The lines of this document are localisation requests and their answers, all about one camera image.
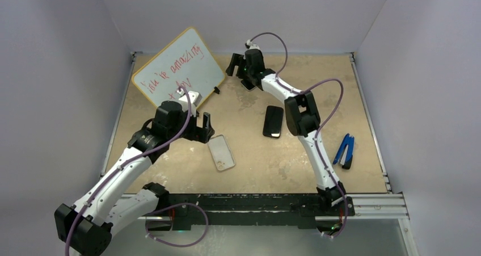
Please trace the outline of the black phone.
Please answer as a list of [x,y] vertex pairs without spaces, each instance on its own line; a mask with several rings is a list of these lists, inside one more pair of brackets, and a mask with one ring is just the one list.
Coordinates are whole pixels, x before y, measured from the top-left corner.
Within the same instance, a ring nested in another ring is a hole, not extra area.
[[247,91],[252,91],[256,88],[256,85],[251,83],[250,81],[243,79],[241,80],[242,86],[247,90]]

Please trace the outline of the white phone case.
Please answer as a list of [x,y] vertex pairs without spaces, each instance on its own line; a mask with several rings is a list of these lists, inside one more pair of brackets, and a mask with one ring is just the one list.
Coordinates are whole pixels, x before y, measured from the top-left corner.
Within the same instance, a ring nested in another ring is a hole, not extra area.
[[225,171],[235,166],[233,153],[224,135],[212,137],[207,145],[218,171]]

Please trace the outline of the black phone case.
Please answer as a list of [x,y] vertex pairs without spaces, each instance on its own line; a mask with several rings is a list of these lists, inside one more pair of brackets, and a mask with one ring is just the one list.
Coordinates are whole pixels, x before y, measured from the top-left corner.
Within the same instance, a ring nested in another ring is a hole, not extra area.
[[284,109],[277,106],[267,106],[263,125],[263,136],[278,139],[281,136]]

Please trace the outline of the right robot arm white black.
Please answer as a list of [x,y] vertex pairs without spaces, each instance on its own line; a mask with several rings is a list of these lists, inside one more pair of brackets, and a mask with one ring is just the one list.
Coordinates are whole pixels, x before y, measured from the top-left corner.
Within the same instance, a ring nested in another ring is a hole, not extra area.
[[266,68],[259,48],[249,48],[244,54],[234,53],[225,73],[284,103],[287,128],[299,139],[313,168],[319,209],[327,215],[337,211],[341,202],[347,201],[346,191],[323,146],[320,134],[323,124],[311,90],[301,91],[279,78],[272,69]]

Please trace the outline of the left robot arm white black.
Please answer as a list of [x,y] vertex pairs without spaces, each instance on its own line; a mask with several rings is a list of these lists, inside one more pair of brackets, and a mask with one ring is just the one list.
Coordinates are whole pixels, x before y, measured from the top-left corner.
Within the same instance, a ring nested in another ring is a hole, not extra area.
[[144,185],[133,198],[121,201],[126,189],[170,148],[177,139],[206,144],[214,135],[210,114],[199,113],[186,101],[164,101],[155,116],[135,132],[115,165],[98,183],[72,205],[61,204],[54,212],[57,234],[65,243],[65,255],[71,250],[79,255],[101,255],[113,237],[143,215],[175,216],[175,209],[197,208],[196,204],[171,204],[170,193],[158,183]]

